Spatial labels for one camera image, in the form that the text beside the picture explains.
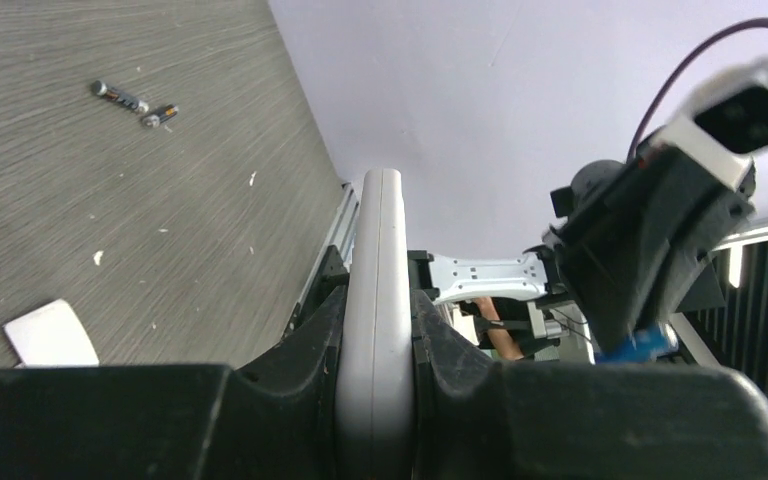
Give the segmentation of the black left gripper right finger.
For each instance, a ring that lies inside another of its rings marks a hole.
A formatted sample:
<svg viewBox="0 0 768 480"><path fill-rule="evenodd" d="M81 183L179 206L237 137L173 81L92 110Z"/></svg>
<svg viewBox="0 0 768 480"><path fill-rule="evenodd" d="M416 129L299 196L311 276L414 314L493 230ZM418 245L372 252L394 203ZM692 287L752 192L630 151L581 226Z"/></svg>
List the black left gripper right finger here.
<svg viewBox="0 0 768 480"><path fill-rule="evenodd" d="M496 361L411 303L419 479L768 479L768 401L736 371Z"/></svg>

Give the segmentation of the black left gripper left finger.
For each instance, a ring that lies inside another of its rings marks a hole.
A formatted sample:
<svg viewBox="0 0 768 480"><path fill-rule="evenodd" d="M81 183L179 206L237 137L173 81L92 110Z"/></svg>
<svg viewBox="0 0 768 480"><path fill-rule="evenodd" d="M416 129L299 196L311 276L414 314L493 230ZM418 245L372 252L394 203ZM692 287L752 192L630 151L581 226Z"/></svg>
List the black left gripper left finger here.
<svg viewBox="0 0 768 480"><path fill-rule="evenodd" d="M333 479L346 291L245 365L0 370L0 479Z"/></svg>

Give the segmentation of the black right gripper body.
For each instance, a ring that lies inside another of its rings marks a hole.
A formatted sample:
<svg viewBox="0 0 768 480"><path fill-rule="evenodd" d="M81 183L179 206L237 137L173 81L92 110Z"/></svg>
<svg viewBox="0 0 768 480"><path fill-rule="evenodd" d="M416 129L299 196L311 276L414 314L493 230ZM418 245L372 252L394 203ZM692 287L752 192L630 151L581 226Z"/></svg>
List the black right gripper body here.
<svg viewBox="0 0 768 480"><path fill-rule="evenodd" d="M754 211L755 170L735 187L675 146L623 165L544 244L600 349L673 313L709 254Z"/></svg>

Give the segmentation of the white remote control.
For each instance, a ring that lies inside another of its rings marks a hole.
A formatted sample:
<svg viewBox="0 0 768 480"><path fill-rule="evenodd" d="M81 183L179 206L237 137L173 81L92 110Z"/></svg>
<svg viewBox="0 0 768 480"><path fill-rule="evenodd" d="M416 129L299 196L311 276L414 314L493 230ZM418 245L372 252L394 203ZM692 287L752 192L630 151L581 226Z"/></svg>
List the white remote control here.
<svg viewBox="0 0 768 480"><path fill-rule="evenodd" d="M414 430L402 179L375 169L364 178L337 372L339 477L410 478Z"/></svg>

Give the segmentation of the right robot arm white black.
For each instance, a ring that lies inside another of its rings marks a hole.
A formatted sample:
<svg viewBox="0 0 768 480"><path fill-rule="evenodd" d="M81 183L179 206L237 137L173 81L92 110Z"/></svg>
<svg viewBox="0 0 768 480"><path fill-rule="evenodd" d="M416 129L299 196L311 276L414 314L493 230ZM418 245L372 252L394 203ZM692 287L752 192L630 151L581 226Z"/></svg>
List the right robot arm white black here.
<svg viewBox="0 0 768 480"><path fill-rule="evenodd" d="M439 303L569 300L616 354L677 310L710 253L753 213L755 187L754 166L727 186L675 147L594 161L552 193L561 224L540 245L511 259L430 256L426 292Z"/></svg>

